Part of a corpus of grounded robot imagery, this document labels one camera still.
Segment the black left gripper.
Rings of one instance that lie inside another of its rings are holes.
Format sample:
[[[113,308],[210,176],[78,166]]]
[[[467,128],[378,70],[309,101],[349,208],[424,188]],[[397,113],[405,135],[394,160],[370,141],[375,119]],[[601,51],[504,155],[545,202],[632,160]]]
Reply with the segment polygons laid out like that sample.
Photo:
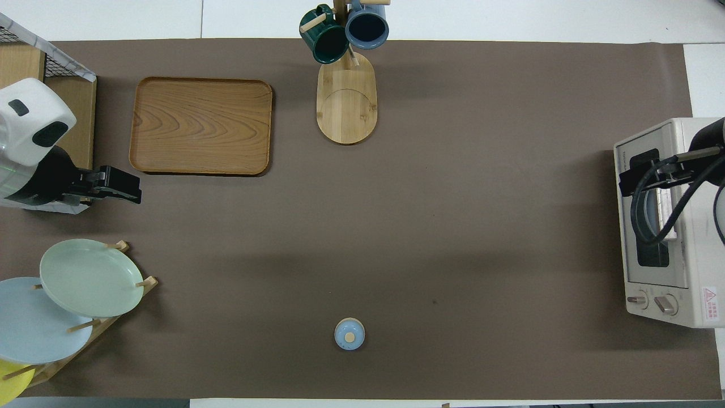
[[[113,166],[100,166],[96,170],[76,168],[79,176],[72,182],[72,195],[88,199],[112,197],[132,203],[142,202],[140,179]]]

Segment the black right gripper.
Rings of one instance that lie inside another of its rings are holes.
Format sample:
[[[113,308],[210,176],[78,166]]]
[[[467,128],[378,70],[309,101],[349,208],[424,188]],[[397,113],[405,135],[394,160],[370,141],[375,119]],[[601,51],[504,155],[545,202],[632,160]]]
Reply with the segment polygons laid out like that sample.
[[[646,191],[653,186],[678,186],[691,183],[696,178],[697,171],[692,167],[696,159],[650,159],[637,163],[631,168],[619,173],[620,195],[631,197],[639,189]],[[659,163],[659,173],[646,175],[647,171]]]

